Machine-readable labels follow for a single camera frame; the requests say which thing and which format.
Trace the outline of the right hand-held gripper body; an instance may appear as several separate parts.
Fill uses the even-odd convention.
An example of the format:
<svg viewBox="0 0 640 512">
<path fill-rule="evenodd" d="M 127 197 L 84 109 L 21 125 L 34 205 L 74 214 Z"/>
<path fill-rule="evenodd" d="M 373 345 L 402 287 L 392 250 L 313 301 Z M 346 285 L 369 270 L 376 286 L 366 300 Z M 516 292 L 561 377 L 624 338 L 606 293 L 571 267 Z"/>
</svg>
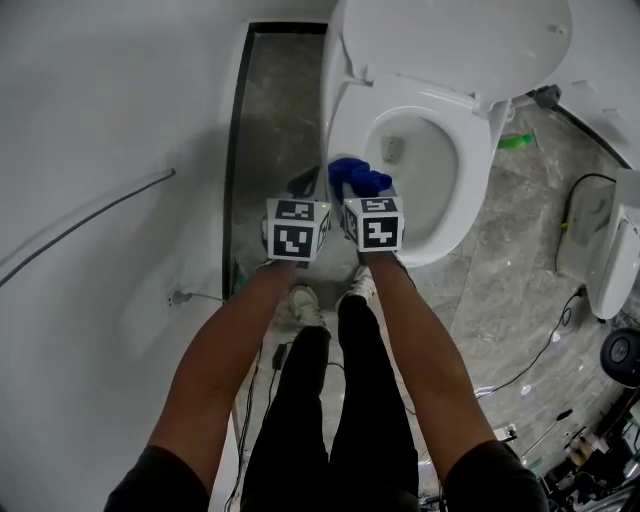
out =
<svg viewBox="0 0 640 512">
<path fill-rule="evenodd" d="M 403 200 L 393 182 L 382 179 L 382 189 L 356 192 L 350 183 L 331 184 L 345 237 L 359 252 L 396 252 L 404 236 Z"/>
</svg>

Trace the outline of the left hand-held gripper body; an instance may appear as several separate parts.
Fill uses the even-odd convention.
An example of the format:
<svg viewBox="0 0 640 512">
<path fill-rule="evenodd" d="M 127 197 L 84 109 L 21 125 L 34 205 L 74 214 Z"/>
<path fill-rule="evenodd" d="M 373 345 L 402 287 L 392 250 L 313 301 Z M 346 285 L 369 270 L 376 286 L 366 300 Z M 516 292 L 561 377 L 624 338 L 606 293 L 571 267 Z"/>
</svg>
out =
<svg viewBox="0 0 640 512">
<path fill-rule="evenodd" d="M 294 198 L 266 200 L 267 255 L 273 260 L 313 262 L 331 228 L 331 204 Z"/>
</svg>

